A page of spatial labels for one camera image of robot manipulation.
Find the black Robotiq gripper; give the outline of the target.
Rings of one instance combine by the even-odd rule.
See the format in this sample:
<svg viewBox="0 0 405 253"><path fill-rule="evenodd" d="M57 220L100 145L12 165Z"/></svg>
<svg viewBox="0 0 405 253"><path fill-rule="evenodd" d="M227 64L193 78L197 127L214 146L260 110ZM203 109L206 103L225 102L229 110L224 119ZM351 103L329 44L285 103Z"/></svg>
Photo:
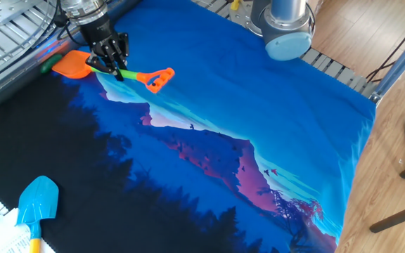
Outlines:
<svg viewBox="0 0 405 253"><path fill-rule="evenodd" d="M124 77L121 71L127 70L129 35L125 32L116 32L109 17L101 17L81 25L79 29L90 46L110 41L110 47L91 47L90 56L87 57L85 63L99 72L113 74L117 81L122 82Z"/></svg>

